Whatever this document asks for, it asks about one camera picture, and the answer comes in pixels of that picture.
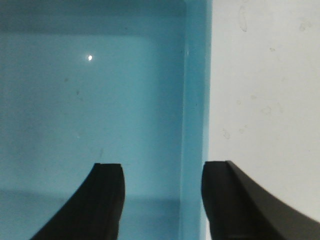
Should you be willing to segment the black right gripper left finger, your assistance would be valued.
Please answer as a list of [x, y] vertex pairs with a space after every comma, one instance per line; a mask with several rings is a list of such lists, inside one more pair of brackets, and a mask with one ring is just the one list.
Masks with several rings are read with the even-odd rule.
[[95, 163], [77, 191], [32, 239], [116, 240], [124, 201], [122, 166]]

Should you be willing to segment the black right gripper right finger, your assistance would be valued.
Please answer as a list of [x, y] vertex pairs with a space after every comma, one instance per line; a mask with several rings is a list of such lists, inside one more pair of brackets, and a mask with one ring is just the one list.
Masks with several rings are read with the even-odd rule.
[[201, 196], [213, 240], [318, 240], [320, 224], [279, 200], [232, 161], [207, 161]]

